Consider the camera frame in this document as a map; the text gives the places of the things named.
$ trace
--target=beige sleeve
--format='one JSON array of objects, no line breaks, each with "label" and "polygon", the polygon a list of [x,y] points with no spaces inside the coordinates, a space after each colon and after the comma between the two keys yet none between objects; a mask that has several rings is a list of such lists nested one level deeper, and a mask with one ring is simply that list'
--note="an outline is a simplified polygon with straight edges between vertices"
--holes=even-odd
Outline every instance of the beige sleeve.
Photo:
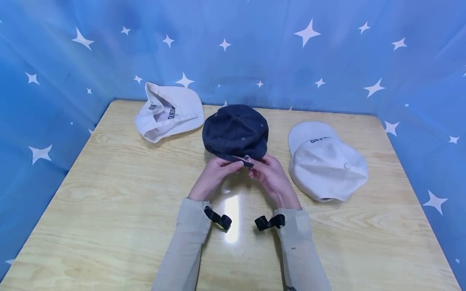
[{"label": "beige sleeve", "polygon": [[209,202],[185,198],[178,211],[177,226],[158,269],[152,291],[194,291],[198,280],[201,247],[211,220],[204,213]]},{"label": "beige sleeve", "polygon": [[328,291],[329,280],[312,240],[312,226],[308,213],[296,209],[278,209],[274,216],[283,214],[285,226],[277,229],[283,253],[283,267],[287,290]]}]

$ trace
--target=table surface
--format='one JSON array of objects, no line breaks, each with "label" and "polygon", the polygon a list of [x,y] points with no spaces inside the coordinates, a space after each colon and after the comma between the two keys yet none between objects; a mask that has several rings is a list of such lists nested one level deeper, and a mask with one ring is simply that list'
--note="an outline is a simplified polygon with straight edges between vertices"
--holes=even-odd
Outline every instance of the table surface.
[{"label": "table surface", "polygon": [[[149,290],[181,201],[210,157],[201,129],[157,144],[134,117],[143,102],[114,101],[58,189],[0,290]],[[210,116],[218,106],[205,106]],[[258,109],[268,120],[269,154],[286,173],[288,132],[303,121],[330,124],[361,152],[369,180],[344,203],[319,204],[298,191],[314,226],[333,290],[459,290],[380,121],[373,116]],[[275,230],[254,219],[272,205],[246,171],[212,201],[233,220],[212,227],[197,290],[283,290]]]}]

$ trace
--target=white baseball cap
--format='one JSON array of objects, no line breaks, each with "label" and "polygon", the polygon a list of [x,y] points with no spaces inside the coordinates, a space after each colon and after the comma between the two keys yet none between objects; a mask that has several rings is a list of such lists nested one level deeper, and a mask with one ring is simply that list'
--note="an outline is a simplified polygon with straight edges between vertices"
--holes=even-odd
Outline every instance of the white baseball cap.
[{"label": "white baseball cap", "polygon": [[199,95],[178,86],[145,84],[147,102],[136,116],[136,127],[148,141],[193,130],[204,124],[204,108]]},{"label": "white baseball cap", "polygon": [[288,135],[289,173],[296,186],[319,202],[346,201],[368,179],[364,157],[328,125],[303,122]]}]

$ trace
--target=blue backdrop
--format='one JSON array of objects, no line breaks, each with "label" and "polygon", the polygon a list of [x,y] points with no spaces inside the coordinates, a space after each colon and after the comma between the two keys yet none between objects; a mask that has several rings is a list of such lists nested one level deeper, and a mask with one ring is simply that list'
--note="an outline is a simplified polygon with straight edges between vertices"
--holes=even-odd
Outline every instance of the blue backdrop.
[{"label": "blue backdrop", "polygon": [[0,1],[0,280],[108,104],[377,116],[466,288],[466,2]]}]

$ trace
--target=person's left hand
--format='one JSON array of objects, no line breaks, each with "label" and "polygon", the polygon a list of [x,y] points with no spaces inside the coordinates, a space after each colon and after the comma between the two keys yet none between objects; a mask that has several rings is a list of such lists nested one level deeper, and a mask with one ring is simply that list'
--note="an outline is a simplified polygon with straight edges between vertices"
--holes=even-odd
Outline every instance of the person's left hand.
[{"label": "person's left hand", "polygon": [[207,163],[198,180],[189,192],[188,198],[195,201],[208,201],[228,174],[235,173],[244,166],[242,161],[229,162],[213,157]]}]

